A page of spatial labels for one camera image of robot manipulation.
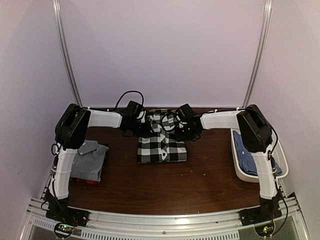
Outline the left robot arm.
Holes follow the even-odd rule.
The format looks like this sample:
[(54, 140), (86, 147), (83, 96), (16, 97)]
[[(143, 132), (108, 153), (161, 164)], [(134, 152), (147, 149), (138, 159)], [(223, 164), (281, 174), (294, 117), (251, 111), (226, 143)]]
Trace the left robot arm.
[(134, 136), (146, 137), (152, 132), (147, 123), (147, 110), (140, 104), (130, 101), (126, 108), (115, 110), (91, 108), (71, 103), (58, 121), (54, 133), (55, 143), (52, 153), (55, 154), (51, 167), (51, 179), (45, 200), (52, 207), (52, 213), (61, 222), (72, 218), (68, 206), (69, 179), (72, 162), (77, 150), (83, 145), (90, 127), (105, 127), (131, 131)]

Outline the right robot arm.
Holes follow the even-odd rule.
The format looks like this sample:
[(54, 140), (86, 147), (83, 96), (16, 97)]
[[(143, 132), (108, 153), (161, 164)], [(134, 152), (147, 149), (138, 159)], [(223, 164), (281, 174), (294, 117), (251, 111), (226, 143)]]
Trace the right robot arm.
[(277, 209), (280, 194), (277, 184), (277, 167), (273, 152), (277, 141), (273, 141), (275, 130), (266, 120), (257, 105), (251, 104), (237, 110), (207, 111), (196, 113), (184, 104), (176, 110), (177, 125), (173, 128), (179, 141), (194, 141), (203, 130), (238, 129), (242, 143), (252, 154), (259, 180), (260, 206), (256, 210), (259, 220), (268, 220)]

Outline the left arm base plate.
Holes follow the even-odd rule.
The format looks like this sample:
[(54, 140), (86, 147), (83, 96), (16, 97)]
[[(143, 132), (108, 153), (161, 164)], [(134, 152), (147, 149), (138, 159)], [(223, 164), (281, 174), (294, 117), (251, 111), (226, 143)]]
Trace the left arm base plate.
[(48, 203), (45, 216), (57, 222), (66, 223), (77, 227), (86, 227), (89, 217), (87, 210), (69, 207), (69, 198), (57, 199), (53, 195), (47, 195), (44, 200)]

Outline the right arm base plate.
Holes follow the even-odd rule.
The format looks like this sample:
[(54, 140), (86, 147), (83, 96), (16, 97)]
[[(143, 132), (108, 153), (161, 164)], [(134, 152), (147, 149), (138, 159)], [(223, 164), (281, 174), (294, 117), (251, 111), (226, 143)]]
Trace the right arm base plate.
[(260, 205), (253, 208), (246, 208), (239, 212), (242, 226), (255, 225), (263, 222), (270, 222), (274, 218), (281, 217), (278, 200), (260, 199)]

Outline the black white checked shirt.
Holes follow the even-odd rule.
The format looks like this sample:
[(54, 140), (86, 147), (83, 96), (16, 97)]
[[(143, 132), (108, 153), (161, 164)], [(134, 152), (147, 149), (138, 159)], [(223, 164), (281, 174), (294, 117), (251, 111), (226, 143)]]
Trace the black white checked shirt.
[(178, 123), (173, 109), (153, 109), (146, 114), (154, 133), (138, 138), (137, 162), (169, 163), (187, 161), (188, 152), (184, 141), (175, 138), (174, 128)]

